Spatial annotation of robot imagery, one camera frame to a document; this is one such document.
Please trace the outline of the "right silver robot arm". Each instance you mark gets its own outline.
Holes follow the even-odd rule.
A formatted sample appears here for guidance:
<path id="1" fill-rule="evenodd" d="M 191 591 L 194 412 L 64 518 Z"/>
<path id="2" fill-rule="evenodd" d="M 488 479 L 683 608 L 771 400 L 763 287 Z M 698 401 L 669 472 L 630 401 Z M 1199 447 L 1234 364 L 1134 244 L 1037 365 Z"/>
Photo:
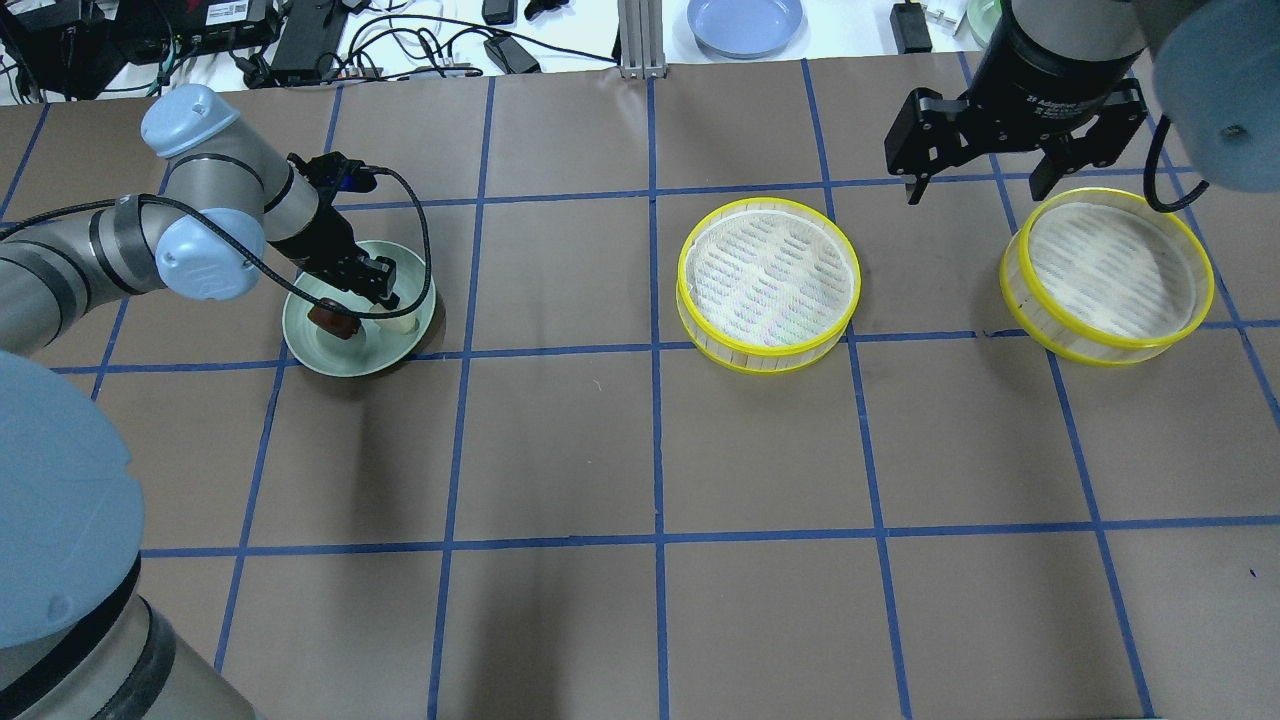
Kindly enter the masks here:
<path id="1" fill-rule="evenodd" d="M 1277 191 L 1275 1 L 1002 1 L 966 91 L 914 88 L 884 137 L 887 172 L 922 200 L 980 155 L 1039 152 L 1034 200 L 1112 165 L 1149 115 L 1129 72 L 1148 54 L 1161 111 L 1144 197 L 1179 211 L 1206 190 Z"/>

